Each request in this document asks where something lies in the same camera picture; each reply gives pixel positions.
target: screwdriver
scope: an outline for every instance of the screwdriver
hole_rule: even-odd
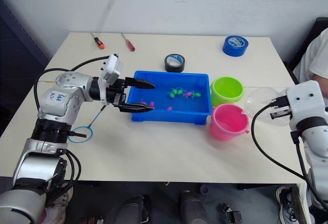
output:
[[[121,33],[121,35],[122,35],[122,37],[123,37],[125,43],[127,44],[129,50],[130,50],[130,51],[135,51],[135,48],[134,48],[133,44],[131,43],[131,41],[129,41],[129,40],[124,36],[123,33]]]
[[[105,48],[105,45],[100,41],[100,39],[96,36],[94,36],[93,33],[91,33],[94,41],[96,41],[97,45],[99,46],[99,48],[101,48],[102,50]]]

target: floor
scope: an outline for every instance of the floor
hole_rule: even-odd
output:
[[[235,184],[206,184],[209,193],[203,200],[212,224],[225,224],[219,205],[226,203],[240,211],[242,224],[277,224],[276,186],[238,190]],[[149,195],[155,224],[181,224],[178,197],[184,190],[199,192],[198,183],[79,181],[67,207],[66,224],[79,223],[82,217],[106,217],[110,210],[134,195]],[[0,177],[0,193],[11,188],[10,177]]]

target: blue tape roll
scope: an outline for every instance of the blue tape roll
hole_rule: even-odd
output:
[[[248,41],[237,35],[231,35],[225,38],[223,51],[229,56],[243,56],[248,46]]]

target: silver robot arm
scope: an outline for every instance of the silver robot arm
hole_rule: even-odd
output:
[[[59,75],[54,86],[40,100],[40,108],[32,136],[26,140],[13,175],[13,188],[0,195],[0,223],[39,223],[51,196],[62,189],[67,161],[68,136],[82,136],[71,131],[83,102],[101,100],[113,104],[121,112],[147,112],[142,104],[126,104],[127,86],[152,89],[145,80],[118,79],[122,62],[111,55],[101,68],[100,78],[77,72]]]
[[[303,140],[309,179],[321,199],[328,202],[328,113],[319,84],[309,80],[290,87],[286,97],[289,109],[272,113],[271,117],[292,115],[290,128]],[[324,210],[313,195],[312,203]]]

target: white shirt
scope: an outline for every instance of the white shirt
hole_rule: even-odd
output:
[[[300,83],[312,79],[313,74],[328,79],[328,28],[309,44],[293,73]],[[328,98],[323,100],[327,107]]]

